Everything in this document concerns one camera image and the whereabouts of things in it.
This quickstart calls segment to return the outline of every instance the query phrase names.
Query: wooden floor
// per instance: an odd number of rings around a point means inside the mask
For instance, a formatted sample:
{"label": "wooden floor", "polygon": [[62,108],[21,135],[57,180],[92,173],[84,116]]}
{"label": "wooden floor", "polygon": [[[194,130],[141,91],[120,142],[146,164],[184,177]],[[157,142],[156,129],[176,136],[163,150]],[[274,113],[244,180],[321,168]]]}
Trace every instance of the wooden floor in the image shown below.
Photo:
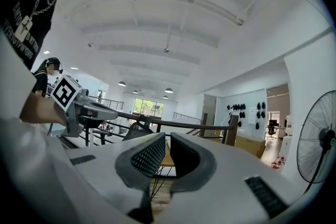
{"label": "wooden floor", "polygon": [[[282,140],[277,139],[266,139],[265,151],[260,158],[260,160],[268,166],[279,156],[280,148],[282,145]],[[156,193],[155,197],[152,199],[152,212],[154,219],[156,219],[164,208],[170,202],[170,186],[174,183],[175,179],[166,179],[160,190]],[[154,179],[151,181],[151,191],[153,188]]]}

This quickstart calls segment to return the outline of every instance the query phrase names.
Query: dog tag pendant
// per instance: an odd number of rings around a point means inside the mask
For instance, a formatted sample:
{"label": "dog tag pendant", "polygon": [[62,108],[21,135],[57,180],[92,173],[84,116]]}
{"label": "dog tag pendant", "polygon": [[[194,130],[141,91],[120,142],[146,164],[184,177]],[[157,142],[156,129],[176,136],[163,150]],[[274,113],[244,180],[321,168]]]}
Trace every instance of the dog tag pendant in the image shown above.
{"label": "dog tag pendant", "polygon": [[33,22],[28,16],[25,16],[15,31],[15,37],[23,42],[32,26]]}

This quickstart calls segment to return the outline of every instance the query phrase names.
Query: fan guard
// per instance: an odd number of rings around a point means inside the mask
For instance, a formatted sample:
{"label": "fan guard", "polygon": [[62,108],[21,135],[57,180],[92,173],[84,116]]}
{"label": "fan guard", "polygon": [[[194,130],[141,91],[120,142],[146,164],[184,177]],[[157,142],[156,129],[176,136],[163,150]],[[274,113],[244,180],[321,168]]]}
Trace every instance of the fan guard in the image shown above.
{"label": "fan guard", "polygon": [[336,159],[336,91],[324,94],[304,121],[297,150],[301,177],[311,184],[323,182]]}

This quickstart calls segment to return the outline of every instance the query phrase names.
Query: curved ceiling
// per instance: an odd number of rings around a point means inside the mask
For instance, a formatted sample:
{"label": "curved ceiling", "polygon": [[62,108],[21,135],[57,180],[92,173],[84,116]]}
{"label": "curved ceiling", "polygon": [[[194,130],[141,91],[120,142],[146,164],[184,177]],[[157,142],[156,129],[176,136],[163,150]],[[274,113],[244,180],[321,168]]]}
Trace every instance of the curved ceiling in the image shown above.
{"label": "curved ceiling", "polygon": [[109,64],[134,88],[160,91],[178,90],[221,39],[269,1],[58,0],[56,12],[92,45],[98,65]]}

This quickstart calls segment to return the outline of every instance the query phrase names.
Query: chain necklace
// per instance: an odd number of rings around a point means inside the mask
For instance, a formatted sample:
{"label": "chain necklace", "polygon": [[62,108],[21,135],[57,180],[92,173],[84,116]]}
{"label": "chain necklace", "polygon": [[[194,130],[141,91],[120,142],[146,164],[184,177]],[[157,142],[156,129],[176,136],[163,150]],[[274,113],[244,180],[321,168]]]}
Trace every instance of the chain necklace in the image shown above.
{"label": "chain necklace", "polygon": [[53,0],[52,2],[50,2],[50,0],[47,0],[47,4],[48,6],[44,9],[41,9],[39,11],[36,11],[38,4],[39,4],[40,0],[37,0],[35,2],[32,14],[28,17],[27,15],[23,18],[23,20],[21,21],[21,23],[18,25],[16,31],[15,31],[15,37],[23,42],[26,38],[26,36],[29,33],[29,30],[31,29],[31,27],[33,26],[33,16],[34,15],[38,15],[41,14],[43,12],[46,12],[47,10],[49,10],[56,2],[56,0]]}

